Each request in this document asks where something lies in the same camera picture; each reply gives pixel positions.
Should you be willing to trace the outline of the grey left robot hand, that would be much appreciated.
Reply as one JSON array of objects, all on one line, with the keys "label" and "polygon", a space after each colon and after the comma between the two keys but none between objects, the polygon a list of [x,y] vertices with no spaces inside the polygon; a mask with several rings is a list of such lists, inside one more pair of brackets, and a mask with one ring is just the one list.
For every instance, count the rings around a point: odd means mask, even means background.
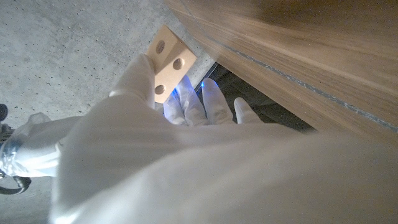
[{"label": "grey left robot hand", "polygon": [[164,114],[154,68],[130,62],[60,142],[50,223],[396,223],[397,148],[263,123],[188,79]]}]

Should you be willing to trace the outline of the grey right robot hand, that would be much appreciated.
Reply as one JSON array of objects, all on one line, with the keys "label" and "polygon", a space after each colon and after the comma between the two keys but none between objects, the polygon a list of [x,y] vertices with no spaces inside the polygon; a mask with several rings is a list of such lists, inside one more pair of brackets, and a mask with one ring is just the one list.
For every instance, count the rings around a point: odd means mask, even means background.
[{"label": "grey right robot hand", "polygon": [[51,120],[46,114],[29,116],[1,146],[1,170],[9,176],[55,177],[63,139],[79,116]]}]

